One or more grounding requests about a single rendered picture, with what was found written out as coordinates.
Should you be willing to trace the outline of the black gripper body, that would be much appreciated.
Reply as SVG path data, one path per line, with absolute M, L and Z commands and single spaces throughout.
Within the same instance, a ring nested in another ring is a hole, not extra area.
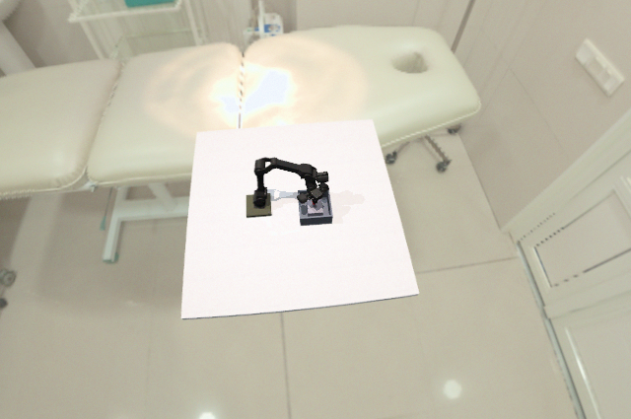
M 328 186 L 325 182 L 320 183 L 318 186 L 319 186 L 319 187 L 318 187 L 319 189 L 323 188 L 323 189 L 324 189 L 324 191 L 328 191 L 328 190 L 329 190 L 329 186 Z M 306 185 L 306 187 L 307 187 L 307 192 L 308 192 L 308 193 L 306 193 L 306 194 L 301 193 L 300 195 L 298 195 L 298 196 L 297 196 L 297 199 L 298 199 L 298 200 L 299 200 L 302 204 L 306 203 L 306 202 L 308 201 L 308 198 L 309 198 L 309 199 L 312 199 L 312 197 L 310 197 L 310 196 L 309 196 L 309 190 L 310 190 L 310 189 L 311 189 L 311 190 L 315 190 L 315 189 L 316 189 L 316 187 L 317 187 L 317 184 L 315 183 L 315 184 L 314 184 L 314 185 L 312 185 L 312 186 L 307 186 L 307 185 Z M 307 197 L 308 197 L 308 198 L 307 198 Z

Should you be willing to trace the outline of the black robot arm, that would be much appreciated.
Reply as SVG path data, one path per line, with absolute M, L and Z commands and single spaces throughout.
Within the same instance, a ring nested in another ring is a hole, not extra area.
M 265 167 L 265 163 L 270 162 L 270 165 Z M 317 168 L 310 164 L 294 164 L 291 162 L 279 160 L 273 158 L 260 158 L 254 161 L 253 172 L 256 176 L 257 189 L 253 192 L 253 206 L 256 209 L 264 209 L 265 199 L 267 198 L 267 187 L 264 186 L 264 174 L 269 173 L 271 170 L 279 169 L 291 173 L 295 173 L 305 179 L 307 186 L 312 186 L 321 182 L 329 182 L 328 172 L 317 172 Z M 319 201 L 324 195 L 324 189 L 316 188 L 315 190 L 309 190 L 309 196 L 315 201 Z

